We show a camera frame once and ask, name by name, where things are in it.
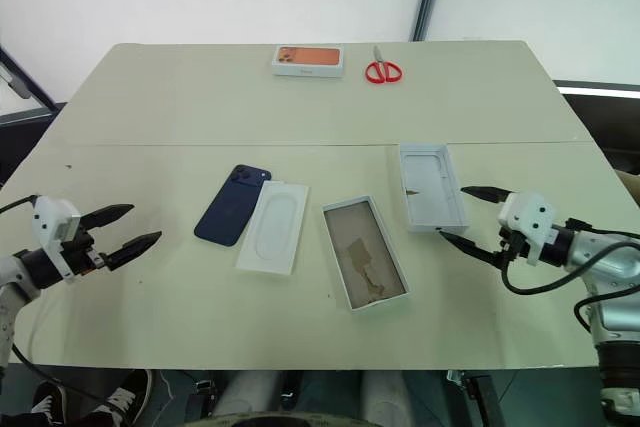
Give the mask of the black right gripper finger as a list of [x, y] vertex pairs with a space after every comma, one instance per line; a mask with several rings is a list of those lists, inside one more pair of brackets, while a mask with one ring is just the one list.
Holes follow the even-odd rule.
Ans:
[[493, 186], [466, 186], [461, 191], [478, 199], [495, 204], [504, 203], [512, 191]]
[[489, 252], [482, 248], [479, 248], [473, 241], [466, 239], [458, 234], [439, 230], [438, 233], [451, 245], [465, 253], [466, 255], [473, 257], [479, 261], [482, 261], [489, 265], [498, 264], [498, 254], [496, 252]]

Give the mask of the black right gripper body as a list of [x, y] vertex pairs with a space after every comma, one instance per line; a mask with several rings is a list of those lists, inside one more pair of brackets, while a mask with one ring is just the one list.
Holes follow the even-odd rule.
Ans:
[[501, 227], [499, 236], [502, 249], [495, 252], [493, 265], [496, 268], [505, 268], [516, 258], [528, 256], [528, 242], [524, 234]]

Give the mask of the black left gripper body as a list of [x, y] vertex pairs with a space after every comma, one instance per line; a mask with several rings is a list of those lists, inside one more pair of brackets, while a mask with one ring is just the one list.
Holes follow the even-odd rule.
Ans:
[[94, 238], [86, 231], [78, 232], [67, 243], [67, 264], [75, 276], [106, 266], [104, 256], [94, 249], [94, 243]]

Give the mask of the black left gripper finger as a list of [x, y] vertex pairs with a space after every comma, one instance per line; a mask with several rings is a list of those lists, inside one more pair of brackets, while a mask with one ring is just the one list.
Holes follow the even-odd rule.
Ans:
[[80, 219], [83, 228], [99, 228], [109, 225], [134, 208], [133, 204], [112, 204], [84, 214]]
[[116, 270], [143, 255], [153, 247], [162, 236], [161, 231], [138, 236], [122, 245], [111, 254], [105, 255], [105, 266], [109, 270]]

